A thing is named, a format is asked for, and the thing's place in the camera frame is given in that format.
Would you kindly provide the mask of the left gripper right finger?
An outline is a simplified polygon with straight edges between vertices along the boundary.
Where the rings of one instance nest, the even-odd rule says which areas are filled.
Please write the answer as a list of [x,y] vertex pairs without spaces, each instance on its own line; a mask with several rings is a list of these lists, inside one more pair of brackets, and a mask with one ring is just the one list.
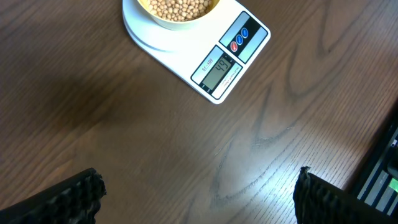
[[395,224],[395,219],[372,208],[316,175],[300,168],[293,192],[298,224]]

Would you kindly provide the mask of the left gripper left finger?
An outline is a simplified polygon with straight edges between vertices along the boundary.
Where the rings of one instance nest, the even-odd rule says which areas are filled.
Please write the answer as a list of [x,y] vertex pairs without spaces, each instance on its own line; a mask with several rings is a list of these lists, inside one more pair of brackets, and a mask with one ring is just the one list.
[[105,195],[102,175],[89,168],[1,210],[1,223],[92,224]]

